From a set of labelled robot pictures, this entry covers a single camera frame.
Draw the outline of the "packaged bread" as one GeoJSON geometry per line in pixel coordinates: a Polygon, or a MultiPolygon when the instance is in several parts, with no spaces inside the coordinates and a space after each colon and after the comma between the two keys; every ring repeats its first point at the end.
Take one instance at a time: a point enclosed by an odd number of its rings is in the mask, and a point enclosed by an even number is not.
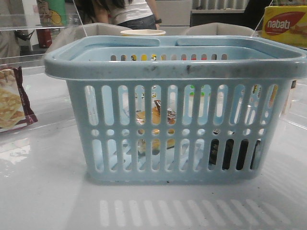
{"type": "MultiPolygon", "coordinates": [[[[145,124],[145,111],[136,112],[136,122],[139,125],[145,124]]],[[[177,114],[171,108],[167,109],[167,123],[173,125],[176,123],[177,114]]],[[[154,100],[154,107],[152,108],[152,123],[154,125],[160,124],[161,122],[161,101],[154,100]]],[[[157,155],[160,152],[160,140],[155,138],[152,141],[153,155],[157,155]]],[[[166,148],[171,149],[175,146],[175,140],[173,138],[167,140],[166,148]]],[[[138,154],[144,155],[146,153],[146,141],[144,139],[138,140],[138,154]]]]}

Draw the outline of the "black tissue pack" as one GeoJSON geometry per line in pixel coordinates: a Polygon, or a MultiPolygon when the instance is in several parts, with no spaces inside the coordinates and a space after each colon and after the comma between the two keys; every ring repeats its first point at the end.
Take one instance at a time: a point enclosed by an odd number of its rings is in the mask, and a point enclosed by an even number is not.
{"type": "MultiPolygon", "coordinates": [[[[256,152],[258,146],[260,145],[260,143],[261,143],[261,141],[258,139],[256,141],[255,146],[254,146],[250,168],[252,168],[252,166],[253,166],[253,162],[254,162],[254,159],[255,159],[255,152],[256,152]]],[[[237,170],[243,169],[243,166],[244,166],[244,163],[245,163],[246,153],[247,153],[247,150],[248,150],[248,145],[249,145],[249,141],[247,139],[242,140],[241,143],[240,143],[238,158],[237,158],[237,161],[236,161],[236,169],[237,170]]],[[[224,158],[223,158],[223,165],[222,165],[223,170],[228,170],[230,168],[233,148],[234,148],[234,140],[228,139],[226,141],[226,145],[225,145],[225,149],[224,149],[224,158]]],[[[216,165],[218,149],[219,149],[219,140],[213,139],[211,141],[211,147],[210,147],[209,166],[216,165]]]]}

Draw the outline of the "light blue plastic basket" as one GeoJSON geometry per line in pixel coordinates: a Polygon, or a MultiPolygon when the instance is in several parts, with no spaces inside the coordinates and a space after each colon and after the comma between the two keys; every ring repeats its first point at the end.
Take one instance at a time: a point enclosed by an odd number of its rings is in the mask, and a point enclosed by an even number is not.
{"type": "Polygon", "coordinates": [[[44,63],[47,75],[67,83],[88,173],[116,182],[232,183],[258,176],[292,81],[307,76],[305,50],[226,35],[89,36],[48,53],[44,63]],[[154,100],[161,101],[157,125],[154,100]],[[173,125],[168,108],[177,114],[173,125]],[[136,122],[137,111],[145,111],[144,125],[136,122]],[[175,146],[167,149],[171,138],[175,146]],[[144,155],[139,139],[146,141],[144,155]],[[219,149],[209,166],[213,139],[219,149]],[[223,170],[228,139],[234,148],[223,170]],[[237,170],[244,139],[248,150],[237,170]]]}

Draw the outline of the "white box behind basket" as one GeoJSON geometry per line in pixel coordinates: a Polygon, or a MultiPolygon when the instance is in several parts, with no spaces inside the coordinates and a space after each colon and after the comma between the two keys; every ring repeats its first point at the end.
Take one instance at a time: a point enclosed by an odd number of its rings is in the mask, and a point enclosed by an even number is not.
{"type": "Polygon", "coordinates": [[[287,99],[286,99],[284,107],[283,107],[283,111],[282,111],[283,115],[287,114],[289,112],[290,108],[291,108],[293,94],[294,94],[295,89],[296,89],[296,82],[297,82],[297,80],[292,81],[291,88],[289,90],[287,99]]]}

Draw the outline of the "yellow paper cup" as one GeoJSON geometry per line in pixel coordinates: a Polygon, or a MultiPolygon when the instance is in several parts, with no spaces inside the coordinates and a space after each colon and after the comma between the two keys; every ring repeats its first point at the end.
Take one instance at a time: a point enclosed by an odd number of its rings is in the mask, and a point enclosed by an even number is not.
{"type": "Polygon", "coordinates": [[[140,30],[124,30],[121,31],[122,36],[162,36],[166,32],[163,30],[140,29],[140,30]]]}

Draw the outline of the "red fire extinguisher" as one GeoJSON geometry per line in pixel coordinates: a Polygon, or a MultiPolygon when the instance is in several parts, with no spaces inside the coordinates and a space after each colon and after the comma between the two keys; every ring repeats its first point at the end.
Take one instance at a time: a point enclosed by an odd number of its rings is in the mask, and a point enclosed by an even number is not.
{"type": "Polygon", "coordinates": [[[37,38],[40,48],[49,48],[52,44],[51,32],[49,29],[37,29],[37,38]]]}

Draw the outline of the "brown cracker snack bag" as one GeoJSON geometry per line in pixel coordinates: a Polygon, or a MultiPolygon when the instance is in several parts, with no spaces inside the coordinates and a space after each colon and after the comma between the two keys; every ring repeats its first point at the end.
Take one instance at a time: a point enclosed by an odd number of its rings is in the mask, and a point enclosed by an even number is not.
{"type": "Polygon", "coordinates": [[[0,69],[0,131],[21,129],[38,121],[23,87],[22,68],[0,69]]]}

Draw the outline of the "yellow cartoon poster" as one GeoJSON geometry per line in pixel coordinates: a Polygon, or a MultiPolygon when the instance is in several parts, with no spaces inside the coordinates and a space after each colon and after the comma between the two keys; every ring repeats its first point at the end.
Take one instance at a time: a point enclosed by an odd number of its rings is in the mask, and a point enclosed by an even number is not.
{"type": "Polygon", "coordinates": [[[64,0],[37,0],[42,25],[64,26],[67,23],[64,0]]]}

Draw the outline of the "clear acrylic shelf left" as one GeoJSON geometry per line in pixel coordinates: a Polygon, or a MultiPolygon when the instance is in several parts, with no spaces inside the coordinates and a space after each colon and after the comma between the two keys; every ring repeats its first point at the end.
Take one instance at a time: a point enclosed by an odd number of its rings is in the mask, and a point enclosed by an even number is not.
{"type": "MultiPolygon", "coordinates": [[[[52,33],[55,30],[63,30],[66,28],[74,28],[82,26],[81,19],[78,14],[64,15],[63,25],[54,25],[51,22],[44,23],[37,14],[34,15],[1,15],[0,16],[0,31],[14,32],[14,31],[29,31],[36,33],[39,30],[49,29],[52,33]]],[[[20,52],[20,55],[15,57],[3,57],[0,59],[1,67],[35,67],[42,66],[43,58],[46,54],[46,48],[39,48],[36,51],[20,52]]]]}

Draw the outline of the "yellow nabati wafer box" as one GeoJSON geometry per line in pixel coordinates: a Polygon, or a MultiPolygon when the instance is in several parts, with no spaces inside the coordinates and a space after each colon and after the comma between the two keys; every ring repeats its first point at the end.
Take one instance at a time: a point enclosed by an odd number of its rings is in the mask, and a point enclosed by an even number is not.
{"type": "Polygon", "coordinates": [[[307,7],[303,5],[266,7],[261,37],[306,48],[307,7]]]}

